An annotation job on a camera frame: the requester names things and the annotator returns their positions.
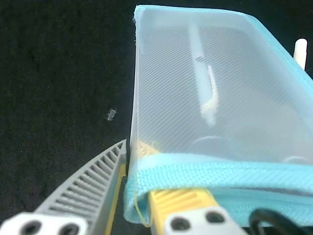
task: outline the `black fabric surface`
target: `black fabric surface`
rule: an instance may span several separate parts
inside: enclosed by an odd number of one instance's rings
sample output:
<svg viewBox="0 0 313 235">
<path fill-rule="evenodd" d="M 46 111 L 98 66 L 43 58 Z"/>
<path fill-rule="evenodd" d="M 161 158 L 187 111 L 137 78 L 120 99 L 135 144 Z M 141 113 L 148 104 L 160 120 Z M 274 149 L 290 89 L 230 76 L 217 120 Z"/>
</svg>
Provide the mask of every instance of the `black fabric surface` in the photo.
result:
<svg viewBox="0 0 313 235">
<path fill-rule="evenodd" d="M 85 162 L 129 137 L 136 4 L 251 14 L 291 54 L 306 38 L 313 76 L 311 0 L 3 0 L 0 222 L 33 211 Z"/>
</svg>

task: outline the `hole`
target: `hole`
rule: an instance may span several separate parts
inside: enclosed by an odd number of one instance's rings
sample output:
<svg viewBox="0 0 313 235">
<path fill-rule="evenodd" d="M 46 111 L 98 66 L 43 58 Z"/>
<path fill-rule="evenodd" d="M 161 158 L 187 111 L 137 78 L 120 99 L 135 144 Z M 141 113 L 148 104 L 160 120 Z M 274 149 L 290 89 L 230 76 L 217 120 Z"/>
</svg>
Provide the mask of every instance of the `hole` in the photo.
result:
<svg viewBox="0 0 313 235">
<path fill-rule="evenodd" d="M 36 234 L 41 227 L 41 222 L 39 221 L 31 221 L 27 223 L 23 228 L 22 228 L 22 235 L 33 235 Z"/>
<path fill-rule="evenodd" d="M 122 146 L 123 146 L 123 143 L 119 143 L 119 144 L 117 145 L 117 147 L 118 147 L 119 149 L 121 149 Z"/>
<path fill-rule="evenodd" d="M 210 223 L 223 223 L 225 221 L 224 217 L 217 212 L 208 212 L 205 218 Z"/>
<path fill-rule="evenodd" d="M 59 235 L 77 235 L 78 231 L 79 229 L 76 224 L 67 224 L 61 229 Z"/>
<path fill-rule="evenodd" d="M 175 218 L 173 219 L 171 226 L 173 230 L 176 231 L 183 231 L 183 230 L 188 230 L 190 228 L 190 224 L 188 220 L 184 218 Z"/>
<path fill-rule="evenodd" d="M 113 152 L 115 155 L 118 156 L 118 150 L 117 150 L 117 148 L 113 148 L 113 149 L 112 149 L 112 152 Z"/>
<path fill-rule="evenodd" d="M 112 162 L 116 162 L 115 156 L 113 156 L 113 154 L 111 152 L 106 153 L 106 156 L 112 161 Z"/>
</svg>

